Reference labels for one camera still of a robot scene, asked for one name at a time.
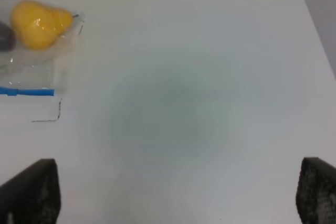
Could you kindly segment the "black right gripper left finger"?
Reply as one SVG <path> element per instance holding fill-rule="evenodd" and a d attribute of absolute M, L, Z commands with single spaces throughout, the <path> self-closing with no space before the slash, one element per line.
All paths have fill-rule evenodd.
<path fill-rule="evenodd" d="M 1 185 L 1 223 L 56 223 L 60 210 L 54 159 L 40 159 Z"/>

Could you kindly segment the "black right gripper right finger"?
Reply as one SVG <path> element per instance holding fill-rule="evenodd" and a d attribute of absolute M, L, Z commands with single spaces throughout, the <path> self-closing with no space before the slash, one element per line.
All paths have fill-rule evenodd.
<path fill-rule="evenodd" d="M 318 157 L 301 163 L 296 207 L 304 224 L 335 223 L 335 167 Z"/>

